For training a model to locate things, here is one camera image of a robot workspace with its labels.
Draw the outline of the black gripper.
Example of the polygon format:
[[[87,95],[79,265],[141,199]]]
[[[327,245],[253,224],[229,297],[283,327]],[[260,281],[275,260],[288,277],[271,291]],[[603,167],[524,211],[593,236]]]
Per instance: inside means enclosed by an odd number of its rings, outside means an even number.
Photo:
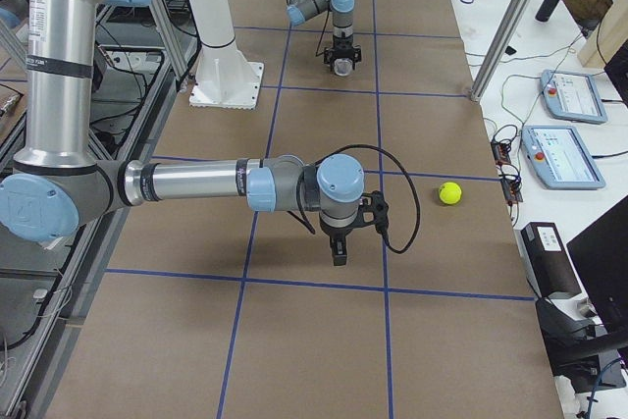
[[[333,45],[326,47],[323,53],[326,65],[348,64],[355,66],[362,61],[362,52],[359,45],[353,43],[353,36],[333,36]]]
[[[351,223],[342,226],[333,226],[322,216],[319,217],[321,230],[330,238],[330,248],[335,266],[345,265],[347,262],[345,238],[353,230],[364,228],[366,223],[361,216],[357,216]]]

